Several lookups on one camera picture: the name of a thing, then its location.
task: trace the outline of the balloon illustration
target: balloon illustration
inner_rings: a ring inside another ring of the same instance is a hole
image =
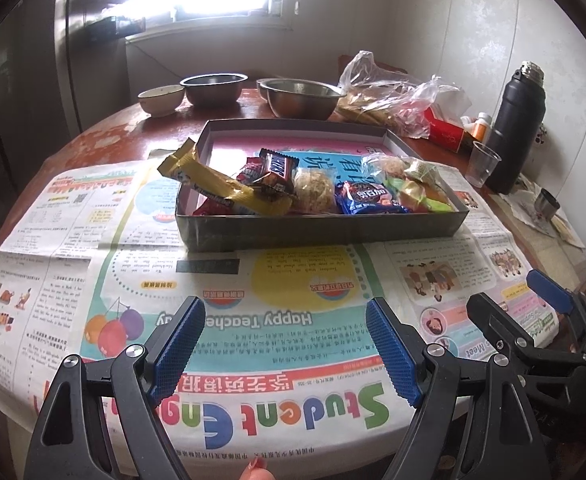
[[[97,339],[97,346],[104,357],[115,357],[126,347],[126,330],[119,319],[104,325]]]
[[[97,314],[91,317],[84,327],[84,338],[86,341],[95,344],[104,325],[106,325],[106,316],[103,314]]]
[[[126,309],[119,317],[120,322],[126,330],[126,339],[132,341],[142,335],[144,331],[144,318],[132,308]]]

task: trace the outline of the thermos lid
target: thermos lid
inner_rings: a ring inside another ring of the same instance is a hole
[[[540,86],[544,85],[544,72],[532,61],[522,61],[520,71],[523,76],[529,78],[531,81]]]

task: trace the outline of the white bowl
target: white bowl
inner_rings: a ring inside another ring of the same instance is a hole
[[[139,104],[151,117],[164,117],[175,111],[184,100],[182,85],[159,86],[137,96]]]

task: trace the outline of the white wall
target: white wall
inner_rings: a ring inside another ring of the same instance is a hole
[[[384,60],[459,83],[496,115],[523,60],[546,75],[550,139],[524,170],[556,194],[586,244],[586,40],[553,0],[393,0]]]
[[[292,30],[192,29],[135,41],[126,48],[131,96],[135,99],[145,89],[207,72],[257,69],[336,82],[339,55],[356,54],[361,49],[381,51],[389,2],[299,0],[299,14],[294,16]]]

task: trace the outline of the small metal cup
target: small metal cup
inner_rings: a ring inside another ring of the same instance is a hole
[[[557,213],[559,208],[560,203],[557,202],[555,197],[551,195],[550,192],[542,188],[542,190],[539,192],[539,195],[535,199],[535,211],[537,211],[537,213],[543,218],[550,220],[555,216],[555,213]]]

